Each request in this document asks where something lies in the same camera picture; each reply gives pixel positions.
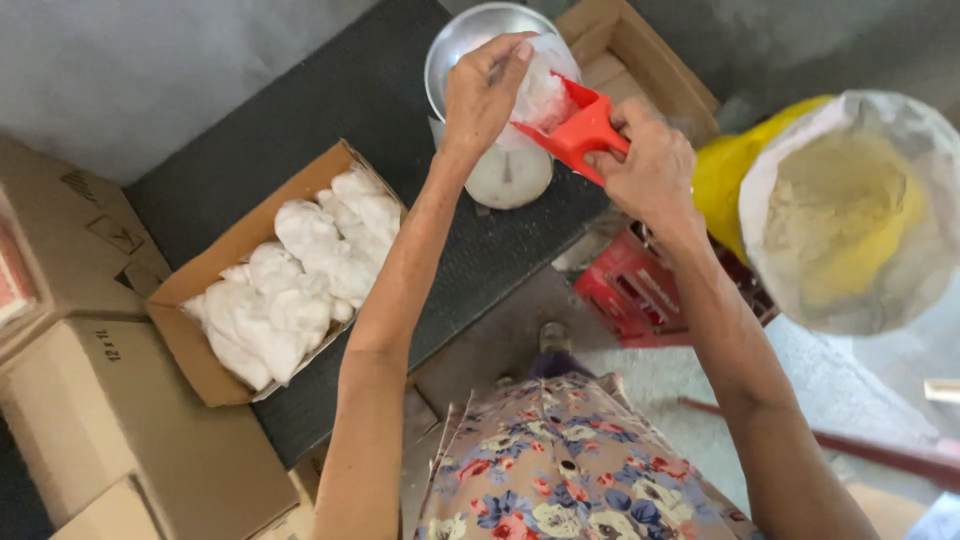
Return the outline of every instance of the red plastic scoop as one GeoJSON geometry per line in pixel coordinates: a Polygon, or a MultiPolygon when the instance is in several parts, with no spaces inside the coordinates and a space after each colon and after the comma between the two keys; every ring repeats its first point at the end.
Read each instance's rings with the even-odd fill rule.
{"type": "Polygon", "coordinates": [[[610,112],[613,108],[610,96],[580,86],[559,73],[552,72],[552,75],[564,81],[567,95],[579,110],[549,135],[525,124],[511,123],[568,167],[586,176],[591,182],[603,186],[600,174],[584,162],[584,154],[611,148],[623,155],[630,151],[630,142],[610,125],[610,112]]]}

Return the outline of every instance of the yellow bag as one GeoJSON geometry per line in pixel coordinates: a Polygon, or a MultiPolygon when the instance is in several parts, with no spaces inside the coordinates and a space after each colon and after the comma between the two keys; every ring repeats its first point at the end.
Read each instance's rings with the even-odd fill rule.
{"type": "Polygon", "coordinates": [[[820,96],[792,105],[743,135],[724,135],[697,152],[693,171],[693,204],[714,238],[749,266],[740,234],[740,183],[767,143],[797,118],[834,96],[820,96]]]}

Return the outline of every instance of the white bagged package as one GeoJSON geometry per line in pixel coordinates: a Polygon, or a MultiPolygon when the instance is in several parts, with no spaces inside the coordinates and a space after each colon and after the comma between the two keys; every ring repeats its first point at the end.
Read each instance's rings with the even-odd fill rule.
{"type": "MultiPolygon", "coordinates": [[[[527,75],[520,83],[510,120],[549,133],[575,110],[575,105],[566,94],[563,81],[550,72],[557,72],[580,83],[580,67],[560,36],[544,34],[531,37],[527,41],[534,47],[534,57],[530,60],[527,75]]],[[[507,150],[536,146],[535,142],[511,124],[507,124],[496,143],[507,150]]]]}
{"type": "Polygon", "coordinates": [[[902,328],[960,265],[960,135],[907,96],[845,92],[763,149],[739,214],[788,317],[837,334],[902,328]]]}

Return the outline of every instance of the open cardboard box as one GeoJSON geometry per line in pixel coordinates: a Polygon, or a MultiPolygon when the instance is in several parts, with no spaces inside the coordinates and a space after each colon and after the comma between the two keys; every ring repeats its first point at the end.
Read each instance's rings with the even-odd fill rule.
{"type": "MultiPolygon", "coordinates": [[[[241,262],[257,246],[276,240],[274,217],[283,203],[294,199],[315,200],[318,191],[329,188],[333,177],[347,172],[355,161],[366,167],[399,202],[394,191],[376,174],[373,167],[341,139],[230,227],[206,251],[184,264],[147,299],[147,312],[154,319],[183,374],[207,405],[239,405],[259,401],[276,391],[279,383],[274,382],[260,392],[251,390],[220,363],[200,325],[180,306],[219,281],[222,271],[241,262]]],[[[406,214],[407,209],[403,208],[401,221],[406,214]]],[[[307,354],[297,372],[353,324],[354,319],[343,325],[334,321],[324,342],[317,350],[307,354]]]]}
{"type": "Polygon", "coordinates": [[[584,0],[556,20],[584,85],[615,104],[642,96],[694,148],[717,137],[720,103],[627,0],[584,0]]]}

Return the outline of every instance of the shoe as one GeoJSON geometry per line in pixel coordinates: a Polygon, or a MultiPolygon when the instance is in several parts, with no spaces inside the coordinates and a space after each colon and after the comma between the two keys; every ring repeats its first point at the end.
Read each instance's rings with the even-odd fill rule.
{"type": "Polygon", "coordinates": [[[566,326],[560,323],[547,323],[540,328],[540,352],[557,353],[571,352],[573,344],[566,333],[566,326]]]}

